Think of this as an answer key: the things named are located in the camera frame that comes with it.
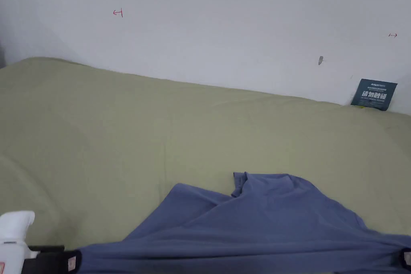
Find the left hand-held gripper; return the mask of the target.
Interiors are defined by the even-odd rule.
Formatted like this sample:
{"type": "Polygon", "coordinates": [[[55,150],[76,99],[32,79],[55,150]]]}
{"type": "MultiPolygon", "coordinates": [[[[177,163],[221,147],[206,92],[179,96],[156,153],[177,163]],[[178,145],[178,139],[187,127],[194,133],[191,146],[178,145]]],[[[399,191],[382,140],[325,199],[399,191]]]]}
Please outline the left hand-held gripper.
{"type": "Polygon", "coordinates": [[[82,264],[79,250],[43,252],[25,242],[35,220],[33,211],[12,211],[0,216],[0,272],[2,274],[76,274],[82,264]]]}

